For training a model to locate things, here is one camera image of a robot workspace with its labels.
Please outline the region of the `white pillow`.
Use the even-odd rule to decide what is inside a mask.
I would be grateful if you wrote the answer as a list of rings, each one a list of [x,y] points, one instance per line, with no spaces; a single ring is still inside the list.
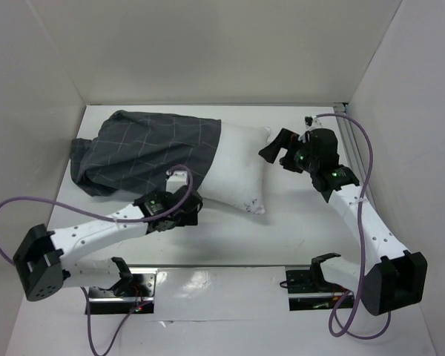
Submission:
[[[267,127],[222,123],[216,153],[198,193],[250,214],[264,214],[265,161],[258,152],[266,146],[270,135],[271,129]]]

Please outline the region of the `dark grey checked pillowcase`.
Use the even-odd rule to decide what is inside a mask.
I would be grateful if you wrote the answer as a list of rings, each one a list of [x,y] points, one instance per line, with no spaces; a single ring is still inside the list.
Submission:
[[[199,188],[221,132],[218,119],[120,110],[102,123],[95,138],[72,141],[70,177],[92,197],[117,191],[144,195],[164,188],[167,171],[184,165]]]

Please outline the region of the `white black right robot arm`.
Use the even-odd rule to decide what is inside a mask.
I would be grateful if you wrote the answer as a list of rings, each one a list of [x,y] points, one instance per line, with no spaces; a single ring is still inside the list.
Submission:
[[[365,247],[363,268],[338,253],[312,258],[311,287],[328,291],[335,284],[360,293],[363,306],[374,316],[421,302],[426,258],[401,243],[371,203],[361,197],[360,181],[349,167],[340,164],[337,147],[337,137],[330,129],[317,128],[299,135],[284,128],[259,152],[268,163],[278,161],[287,171],[308,173],[314,189]]]

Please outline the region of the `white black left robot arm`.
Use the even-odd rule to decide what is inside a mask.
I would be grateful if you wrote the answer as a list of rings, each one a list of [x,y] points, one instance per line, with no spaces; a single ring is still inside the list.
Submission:
[[[13,256],[27,300],[43,300],[70,287],[126,294],[136,277],[124,259],[90,260],[88,255],[154,232],[195,226],[201,208],[202,197],[181,187],[174,193],[154,191],[102,220],[53,231],[42,224],[32,227]]]

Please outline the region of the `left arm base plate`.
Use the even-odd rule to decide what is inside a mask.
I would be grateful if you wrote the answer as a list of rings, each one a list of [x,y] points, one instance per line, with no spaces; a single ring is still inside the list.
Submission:
[[[156,291],[155,268],[131,267],[133,281],[126,290],[114,294],[110,289],[88,289],[90,315],[153,314]]]

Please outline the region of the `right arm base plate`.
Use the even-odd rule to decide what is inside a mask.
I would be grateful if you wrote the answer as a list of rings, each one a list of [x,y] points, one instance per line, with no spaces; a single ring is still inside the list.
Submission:
[[[286,278],[279,282],[279,287],[288,293],[291,312],[333,309],[346,291],[332,283],[316,286],[306,268],[286,270]]]

